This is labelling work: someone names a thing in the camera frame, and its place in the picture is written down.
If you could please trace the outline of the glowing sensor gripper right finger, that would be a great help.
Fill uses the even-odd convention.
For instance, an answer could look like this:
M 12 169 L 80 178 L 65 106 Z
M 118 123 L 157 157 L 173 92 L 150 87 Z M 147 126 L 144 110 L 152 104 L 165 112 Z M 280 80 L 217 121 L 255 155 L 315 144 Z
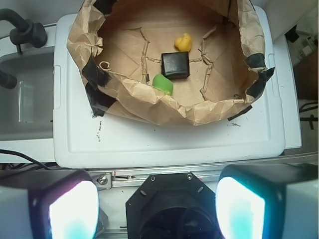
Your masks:
M 317 239 L 319 167 L 228 165 L 216 188 L 216 215 L 226 239 Z

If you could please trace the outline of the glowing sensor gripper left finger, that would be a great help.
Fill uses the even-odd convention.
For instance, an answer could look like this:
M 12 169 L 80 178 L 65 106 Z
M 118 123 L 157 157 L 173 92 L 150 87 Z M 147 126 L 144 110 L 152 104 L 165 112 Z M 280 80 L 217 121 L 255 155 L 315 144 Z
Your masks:
M 92 239 L 99 195 L 84 170 L 0 173 L 2 239 Z

